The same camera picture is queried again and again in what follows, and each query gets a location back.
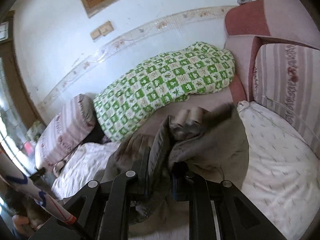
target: gray blanket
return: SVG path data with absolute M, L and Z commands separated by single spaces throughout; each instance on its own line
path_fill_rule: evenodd
M 170 194 L 170 171 L 175 162 L 185 161 L 189 169 L 207 180 L 232 181 L 241 188 L 248 169 L 249 145 L 244 126 L 234 106 L 208 112 L 202 108 L 182 110 L 168 116 L 157 135 L 133 134 L 111 155 L 105 171 L 97 172 L 101 183 L 126 172 L 141 147 L 151 147 L 148 173 L 151 196 L 130 210 L 130 223 L 142 222 L 163 205 Z

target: decorative wall border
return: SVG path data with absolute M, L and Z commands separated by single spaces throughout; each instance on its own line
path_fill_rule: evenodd
M 89 55 L 82 62 L 75 65 L 73 69 L 50 91 L 44 100 L 36 106 L 36 108 L 40 112 L 44 112 L 45 109 L 49 107 L 59 97 L 59 95 L 77 79 L 122 49 L 167 30 L 178 29 L 182 25 L 213 19 L 224 19 L 226 13 L 234 7 L 235 6 L 215 6 L 192 9 L 148 22 L 118 36 L 114 40 L 100 47 L 95 54 Z

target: white bedsheet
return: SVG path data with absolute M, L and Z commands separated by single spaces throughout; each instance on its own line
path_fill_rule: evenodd
M 85 143 L 74 155 L 54 181 L 52 191 L 59 198 L 71 197 L 93 179 L 96 172 L 106 168 L 108 159 L 119 147 L 119 143 L 104 145 Z
M 296 130 L 272 111 L 243 101 L 238 105 L 238 112 L 250 146 L 242 192 L 288 240 L 299 239 L 320 207 L 319 160 Z M 118 143 L 89 143 L 79 147 L 52 190 L 60 198 L 74 195 L 98 170 L 105 168 L 118 146 Z M 171 204 L 172 210 L 177 206 Z M 186 210 L 175 212 L 167 222 L 172 225 L 182 220 L 188 221 Z M 154 234 L 134 239 L 188 238 L 188 224 L 180 223 L 174 232 L 169 230 L 170 226 L 161 228 Z
M 274 112 L 246 101 L 238 112 L 250 146 L 242 192 L 287 239 L 299 239 L 320 207 L 319 160 Z

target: quilt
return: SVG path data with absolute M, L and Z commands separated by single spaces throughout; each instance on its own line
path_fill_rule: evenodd
M 134 133 L 157 109 L 227 87 L 235 61 L 227 49 L 196 42 L 186 49 L 161 53 L 129 70 L 94 99 L 104 133 L 119 141 Z

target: metal bolt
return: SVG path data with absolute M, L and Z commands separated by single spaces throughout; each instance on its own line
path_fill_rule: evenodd
M 193 178 L 195 176 L 195 174 L 192 171 L 187 171 L 186 172 L 186 177 L 187 178 Z
M 96 180 L 89 181 L 88 187 L 94 188 L 98 186 L 98 182 Z
M 125 173 L 125 175 L 126 175 L 127 177 L 133 177 L 134 175 L 136 175 L 136 173 L 135 173 L 135 171 L 127 171 L 127 172 Z
M 222 185 L 225 186 L 225 187 L 231 187 L 232 186 L 232 183 L 230 180 L 224 180 L 222 182 Z

